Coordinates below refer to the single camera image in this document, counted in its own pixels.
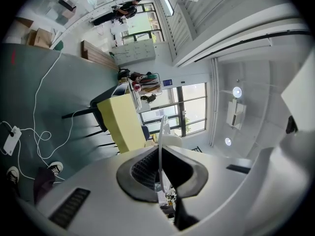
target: window frame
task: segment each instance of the window frame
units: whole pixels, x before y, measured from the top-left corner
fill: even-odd
[[[177,107],[178,107],[178,114],[171,115],[171,116],[168,117],[168,119],[178,118],[179,119],[179,125],[170,127],[171,130],[180,128],[182,130],[182,137],[185,137],[185,136],[188,136],[188,135],[192,135],[192,134],[201,132],[203,130],[206,130],[206,123],[207,123],[207,84],[206,83],[204,83],[204,87],[205,87],[205,95],[204,96],[200,96],[200,97],[196,97],[196,98],[192,98],[192,99],[188,99],[188,100],[184,100],[182,87],[176,87],[177,96],[178,96],[178,102],[169,103],[169,104],[161,105],[161,106],[158,106],[158,107],[154,107],[154,108],[151,108],[150,111],[163,109],[165,107],[170,107],[170,106],[177,105]],[[186,123],[184,103],[188,102],[188,101],[202,99],[202,98],[205,98],[205,118]],[[143,117],[142,117],[142,113],[140,113],[139,116],[140,116],[142,125],[157,123],[157,122],[161,122],[161,120],[162,120],[162,118],[156,118],[156,119],[144,121]],[[193,131],[193,132],[191,132],[189,134],[186,133],[186,126],[191,125],[191,124],[195,124],[195,123],[198,123],[198,122],[201,122],[201,121],[205,122],[205,125],[204,125],[203,129]],[[159,130],[150,131],[150,135],[153,135],[153,134],[156,134],[156,133],[159,133]]]
[[[151,4],[151,5],[153,6],[154,10],[145,11],[144,6],[145,6],[146,4]],[[159,32],[161,33],[161,36],[162,36],[162,41],[161,41],[161,42],[164,42],[164,41],[165,41],[165,38],[164,38],[162,29],[161,29],[161,23],[160,23],[160,21],[159,21],[159,19],[158,19],[158,13],[157,13],[157,11],[156,11],[156,8],[155,8],[154,3],[152,3],[152,2],[142,3],[142,4],[138,4],[138,6],[141,6],[141,7],[142,7],[142,10],[143,10],[143,11],[141,11],[141,12],[138,12],[138,14],[140,14],[140,13],[147,13],[147,12],[155,12],[155,14],[156,14],[156,16],[157,16],[157,22],[158,22],[158,24],[159,24],[160,29],[147,30],[147,31],[142,31],[142,32],[137,32],[137,33],[125,35],[125,36],[122,36],[122,37],[123,37],[123,41],[124,41],[124,38],[133,37],[134,42],[136,42],[136,41],[137,41],[136,35],[139,35],[139,34],[147,34],[147,33],[149,34],[149,38],[152,38],[152,32],[153,32],[153,31],[159,31]]]

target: wooden pallet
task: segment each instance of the wooden pallet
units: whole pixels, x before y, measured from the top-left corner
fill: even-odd
[[[114,59],[110,55],[102,52],[99,48],[85,40],[81,42],[81,57],[102,64],[108,68],[115,69],[117,71],[119,70]]]

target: sneaker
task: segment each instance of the sneaker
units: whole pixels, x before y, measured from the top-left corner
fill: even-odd
[[[18,168],[16,168],[15,166],[10,167],[10,169],[8,169],[8,171],[6,172],[6,178],[14,185],[17,185],[20,178]]]
[[[48,166],[55,176],[57,176],[63,170],[63,164],[61,162],[53,162]]]

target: green floor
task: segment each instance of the green floor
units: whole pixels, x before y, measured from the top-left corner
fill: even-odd
[[[3,44],[0,59],[0,119],[20,129],[33,128],[34,96],[40,79],[48,71],[59,52],[43,48]],[[71,55],[62,54],[54,68],[44,79],[37,95],[35,112],[36,131],[52,133],[49,141],[40,142],[42,156],[64,143],[68,137],[71,119],[61,116],[89,107],[90,100],[117,84],[117,73],[94,62]],[[75,117],[70,139],[47,159],[47,163],[61,161],[64,170],[60,173],[68,178],[82,167],[101,158],[115,155],[117,148],[97,147],[112,142],[105,133],[90,138],[84,136],[100,130],[92,114]],[[8,136],[0,126],[0,146]],[[45,164],[37,156],[36,143],[31,130],[23,131],[20,138],[20,166],[24,174],[35,177],[37,168]],[[0,155],[3,169],[17,167],[18,145],[13,155]],[[19,189],[23,199],[30,202],[33,181],[20,178]]]

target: black mesh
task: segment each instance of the black mesh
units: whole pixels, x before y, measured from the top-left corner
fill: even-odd
[[[137,182],[154,190],[157,171],[158,151],[153,151],[132,167],[131,174]]]

